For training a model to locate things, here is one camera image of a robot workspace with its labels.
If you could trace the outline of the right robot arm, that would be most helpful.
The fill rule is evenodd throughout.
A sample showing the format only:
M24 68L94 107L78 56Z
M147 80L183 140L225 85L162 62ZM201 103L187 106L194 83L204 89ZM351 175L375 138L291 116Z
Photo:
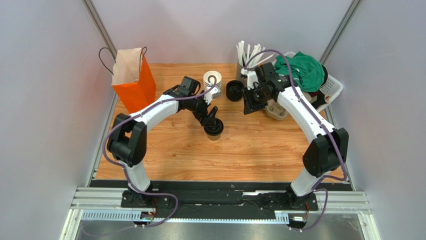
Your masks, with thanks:
M303 169L284 193L287 207L299 209L324 178L345 166L349 134L325 120L305 98L292 75L279 75L271 63L254 70L242 68L240 74L247 78L242 90L244 114L263 110L273 100L293 117L309 142L302 157Z

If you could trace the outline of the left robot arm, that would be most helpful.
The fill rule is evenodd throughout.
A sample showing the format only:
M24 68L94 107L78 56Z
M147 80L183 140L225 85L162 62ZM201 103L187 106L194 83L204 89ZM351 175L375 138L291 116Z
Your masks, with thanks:
M123 168L129 188L143 196L152 196L143 160L147 152L147 136L157 124L181 110L191 111L211 141L220 138L223 122L216 117L218 108L209 110L213 94L218 91L218 79L208 76L210 88L196 94L200 82L185 76L179 85L166 90L156 101L130 115L116 116L113 128L103 140L103 153L110 152L108 161Z

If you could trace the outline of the black cup lid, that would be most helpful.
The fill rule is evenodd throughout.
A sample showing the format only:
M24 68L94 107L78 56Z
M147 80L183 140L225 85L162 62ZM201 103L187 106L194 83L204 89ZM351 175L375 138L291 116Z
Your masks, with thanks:
M219 137L224 130L224 124L219 118L215 118L212 126L205 126L203 129L208 137Z

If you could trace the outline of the orange paper bag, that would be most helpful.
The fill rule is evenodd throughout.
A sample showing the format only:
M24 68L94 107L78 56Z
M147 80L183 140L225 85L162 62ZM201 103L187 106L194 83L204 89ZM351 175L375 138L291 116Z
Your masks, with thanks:
M156 100L157 85L147 61L147 47L120 49L112 68L108 68L98 52L101 64L112 76L111 86L129 113L138 112Z

